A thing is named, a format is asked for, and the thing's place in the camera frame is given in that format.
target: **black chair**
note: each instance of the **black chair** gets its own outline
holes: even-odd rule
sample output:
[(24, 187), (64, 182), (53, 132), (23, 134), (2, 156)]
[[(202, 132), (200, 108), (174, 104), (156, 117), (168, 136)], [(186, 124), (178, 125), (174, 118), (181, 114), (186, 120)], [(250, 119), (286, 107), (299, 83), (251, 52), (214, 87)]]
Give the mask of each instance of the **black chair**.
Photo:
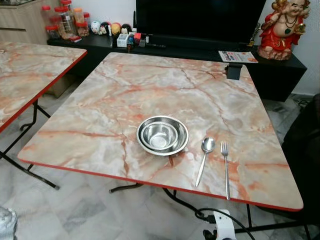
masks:
[(282, 150), (290, 166), (303, 200), (299, 212), (261, 209), (301, 221), (306, 225), (320, 224), (320, 94), (303, 109), (285, 135)]

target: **tv stand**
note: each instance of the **tv stand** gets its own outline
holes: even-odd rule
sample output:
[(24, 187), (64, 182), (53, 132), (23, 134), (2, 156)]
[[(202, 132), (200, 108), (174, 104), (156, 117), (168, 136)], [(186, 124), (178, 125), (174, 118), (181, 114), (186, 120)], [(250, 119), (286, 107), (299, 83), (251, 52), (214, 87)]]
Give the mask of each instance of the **tv stand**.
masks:
[[(111, 52), (127, 53), (126, 48), (112, 47), (112, 37), (91, 34), (79, 42), (63, 39), (48, 40), (48, 45), (81, 48), (87, 50), (87, 56), (75, 65), (69, 73), (86, 78), (97, 65)], [(257, 54), (257, 46), (247, 47), (235, 44), (201, 43), (200, 46), (180, 40), (179, 46), (167, 45), (165, 49), (154, 47), (136, 47), (132, 54), (154, 55), (182, 59), (194, 59), (222, 62), (218, 51), (252, 52), (259, 63), (244, 63), (252, 77), (254, 85), (262, 99), (284, 102), (295, 88), (307, 68), (292, 55), (289, 60), (267, 60)]]

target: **marble-patterned table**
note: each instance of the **marble-patterned table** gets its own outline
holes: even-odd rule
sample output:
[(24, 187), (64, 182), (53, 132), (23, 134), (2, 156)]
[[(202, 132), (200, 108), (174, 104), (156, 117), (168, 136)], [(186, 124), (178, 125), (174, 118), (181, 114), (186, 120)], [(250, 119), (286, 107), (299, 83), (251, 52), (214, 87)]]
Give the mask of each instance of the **marble-patterned table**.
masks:
[[(220, 146), (195, 187), (201, 142), (229, 141), (231, 200), (288, 211), (303, 201), (270, 119), (245, 66), (110, 53), (19, 153), (26, 163), (225, 198)], [(184, 151), (145, 152), (136, 140), (146, 118), (168, 115), (189, 130)]]
[(85, 49), (0, 42), (0, 132), (86, 54)]

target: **newspaper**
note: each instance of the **newspaper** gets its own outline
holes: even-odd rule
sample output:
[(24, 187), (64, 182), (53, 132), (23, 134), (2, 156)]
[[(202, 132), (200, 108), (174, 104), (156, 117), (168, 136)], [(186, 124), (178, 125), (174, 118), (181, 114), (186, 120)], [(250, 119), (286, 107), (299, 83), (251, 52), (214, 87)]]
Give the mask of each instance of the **newspaper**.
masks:
[(258, 63), (258, 60), (252, 55), (250, 51), (219, 51), (220, 57), (224, 62), (230, 63)]

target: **stainless steel bowl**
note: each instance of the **stainless steel bowl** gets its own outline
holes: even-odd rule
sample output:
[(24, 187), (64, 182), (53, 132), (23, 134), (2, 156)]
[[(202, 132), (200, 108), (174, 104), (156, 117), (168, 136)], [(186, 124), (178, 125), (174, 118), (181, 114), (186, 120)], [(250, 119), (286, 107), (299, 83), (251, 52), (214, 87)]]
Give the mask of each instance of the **stainless steel bowl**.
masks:
[[(172, 125), (176, 129), (178, 139), (171, 147), (164, 149), (164, 150), (152, 150), (149, 147), (147, 147), (146, 145), (144, 145), (142, 138), (141, 138), (142, 130), (145, 126), (147, 126), (151, 123), (154, 123), (154, 122), (167, 123), (167, 124)], [(141, 147), (144, 150), (146, 150), (148, 153), (158, 155), (158, 156), (169, 156), (169, 155), (173, 155), (173, 154), (180, 152), (182, 149), (184, 149), (186, 147), (188, 140), (189, 140), (189, 132), (188, 132), (187, 127), (182, 122), (180, 122), (179, 120), (177, 120), (173, 117), (153, 116), (153, 117), (150, 117), (150, 118), (144, 120), (139, 125), (139, 127), (137, 128), (137, 131), (136, 131), (136, 138), (137, 138), (139, 144), (141, 145)]]
[(146, 125), (140, 134), (143, 144), (151, 150), (165, 150), (178, 140), (178, 132), (169, 123), (155, 121)]

